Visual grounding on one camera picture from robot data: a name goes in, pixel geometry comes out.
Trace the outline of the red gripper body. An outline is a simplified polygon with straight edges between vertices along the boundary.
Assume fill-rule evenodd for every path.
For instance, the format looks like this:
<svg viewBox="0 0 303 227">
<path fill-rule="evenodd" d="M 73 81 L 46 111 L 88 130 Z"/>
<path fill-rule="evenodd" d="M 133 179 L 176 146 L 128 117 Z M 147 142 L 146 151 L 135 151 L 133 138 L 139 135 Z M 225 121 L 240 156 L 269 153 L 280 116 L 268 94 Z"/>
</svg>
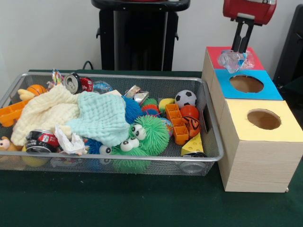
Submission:
<svg viewBox="0 0 303 227">
<path fill-rule="evenodd" d="M 255 24 L 267 25 L 276 5 L 276 0 L 225 0 L 223 15 L 231 19 L 238 17 L 251 19 Z"/>
</svg>

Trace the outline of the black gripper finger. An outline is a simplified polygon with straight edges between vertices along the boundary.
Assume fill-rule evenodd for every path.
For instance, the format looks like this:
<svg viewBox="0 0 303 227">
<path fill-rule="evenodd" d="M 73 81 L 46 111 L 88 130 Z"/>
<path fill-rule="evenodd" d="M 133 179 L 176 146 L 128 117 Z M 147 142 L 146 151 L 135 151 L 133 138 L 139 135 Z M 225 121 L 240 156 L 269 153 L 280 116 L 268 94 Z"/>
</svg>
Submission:
<svg viewBox="0 0 303 227">
<path fill-rule="evenodd" d="M 242 30 L 242 26 L 243 26 L 243 20 L 236 20 L 236 22 L 238 23 L 238 25 L 237 25 L 234 40 L 232 43 L 232 50 L 234 52 L 243 53 L 243 50 L 241 49 L 241 40 L 242 40 L 241 30 Z"/>
<path fill-rule="evenodd" d="M 241 39 L 241 43 L 239 46 L 239 53 L 245 53 L 246 49 L 248 47 L 248 43 L 250 40 L 250 36 L 254 27 L 254 22 L 253 21 L 246 21 L 245 24 L 248 25 L 248 29 L 247 32 L 245 34 L 245 36 Z"/>
</svg>

